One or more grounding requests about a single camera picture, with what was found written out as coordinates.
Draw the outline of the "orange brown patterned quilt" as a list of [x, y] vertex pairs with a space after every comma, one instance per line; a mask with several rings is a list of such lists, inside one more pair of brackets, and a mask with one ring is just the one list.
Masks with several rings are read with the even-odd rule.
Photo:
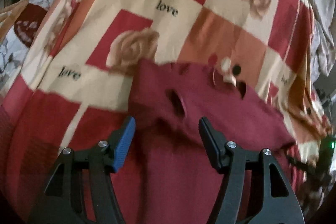
[[1, 9], [1, 44], [13, 27], [18, 39], [30, 48], [47, 11], [29, 0], [21, 0]]

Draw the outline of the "grey crumpled cloth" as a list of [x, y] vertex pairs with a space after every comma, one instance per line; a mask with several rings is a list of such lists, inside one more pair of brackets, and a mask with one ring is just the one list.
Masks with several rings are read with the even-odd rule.
[[315, 24], [311, 45], [311, 80], [328, 76], [335, 64], [335, 0], [309, 0]]

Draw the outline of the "red cream patchwork blanket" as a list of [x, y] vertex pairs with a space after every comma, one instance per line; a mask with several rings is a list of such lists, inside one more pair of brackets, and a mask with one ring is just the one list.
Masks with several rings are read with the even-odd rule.
[[309, 0], [55, 0], [1, 104], [1, 192], [27, 220], [66, 147], [137, 131], [112, 176], [127, 223], [205, 223], [221, 176], [198, 121], [245, 149], [317, 159]]

